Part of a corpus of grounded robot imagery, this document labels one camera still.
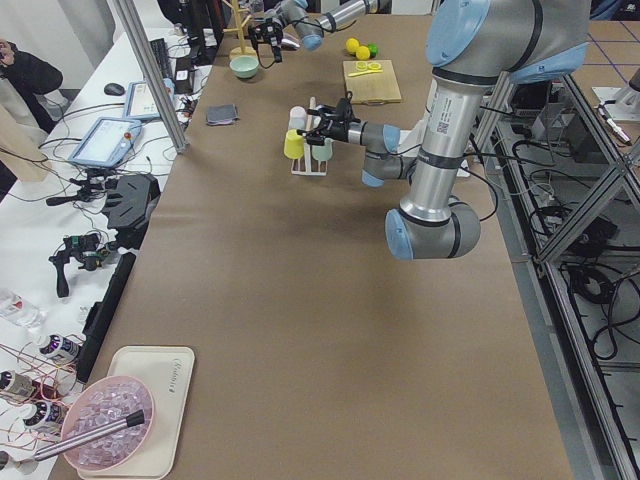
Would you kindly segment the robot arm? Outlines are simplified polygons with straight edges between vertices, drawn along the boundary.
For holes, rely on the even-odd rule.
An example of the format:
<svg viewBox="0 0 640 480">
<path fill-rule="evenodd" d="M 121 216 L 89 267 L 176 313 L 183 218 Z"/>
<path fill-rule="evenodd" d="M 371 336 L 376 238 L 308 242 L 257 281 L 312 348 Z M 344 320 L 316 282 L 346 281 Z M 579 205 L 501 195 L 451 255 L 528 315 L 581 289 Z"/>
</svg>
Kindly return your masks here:
<svg viewBox="0 0 640 480">
<path fill-rule="evenodd" d="M 306 1 L 279 1 L 264 12 L 261 22 L 249 27 L 249 38 L 254 49 L 259 43 L 280 48 L 284 29 L 291 26 L 302 47 L 313 51 L 322 45 L 326 34 L 337 32 L 361 16 L 379 13 L 390 4 L 390 1 L 381 0 L 352 0 L 311 16 Z"/>
<path fill-rule="evenodd" d="M 328 138 L 365 149 L 362 180 L 392 177 L 411 186 L 385 219 L 398 259 L 456 258 L 477 244 L 477 214 L 452 193 L 483 96 L 501 73 L 515 84 L 556 79 L 584 62 L 590 21 L 587 1 L 445 1 L 428 33 L 426 58 L 435 93 L 415 156 L 398 153 L 400 131 L 356 119 L 348 99 L 312 110 L 317 126 L 303 132 L 320 146 Z"/>
</svg>

